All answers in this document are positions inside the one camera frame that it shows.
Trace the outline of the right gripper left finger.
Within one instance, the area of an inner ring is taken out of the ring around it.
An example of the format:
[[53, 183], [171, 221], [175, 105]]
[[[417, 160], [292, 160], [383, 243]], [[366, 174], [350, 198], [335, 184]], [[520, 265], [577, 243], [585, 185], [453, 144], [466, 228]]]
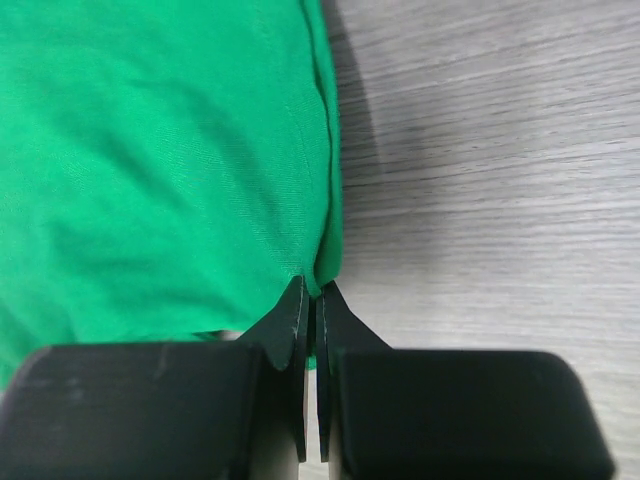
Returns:
[[5, 479], [295, 479], [308, 293], [234, 340], [43, 348], [1, 404]]

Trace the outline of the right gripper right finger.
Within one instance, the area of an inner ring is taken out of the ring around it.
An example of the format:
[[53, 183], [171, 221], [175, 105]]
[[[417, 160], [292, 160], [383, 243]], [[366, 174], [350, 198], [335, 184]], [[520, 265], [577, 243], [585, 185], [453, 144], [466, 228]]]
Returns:
[[320, 454], [333, 479], [610, 479], [579, 376], [544, 351], [394, 348], [335, 284], [315, 306]]

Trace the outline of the green t shirt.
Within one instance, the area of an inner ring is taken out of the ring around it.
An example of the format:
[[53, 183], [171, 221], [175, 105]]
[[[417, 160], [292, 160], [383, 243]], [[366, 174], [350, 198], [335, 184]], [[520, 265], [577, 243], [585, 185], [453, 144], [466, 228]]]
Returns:
[[55, 344], [244, 331], [343, 250], [318, 1], [1, 5], [1, 380]]

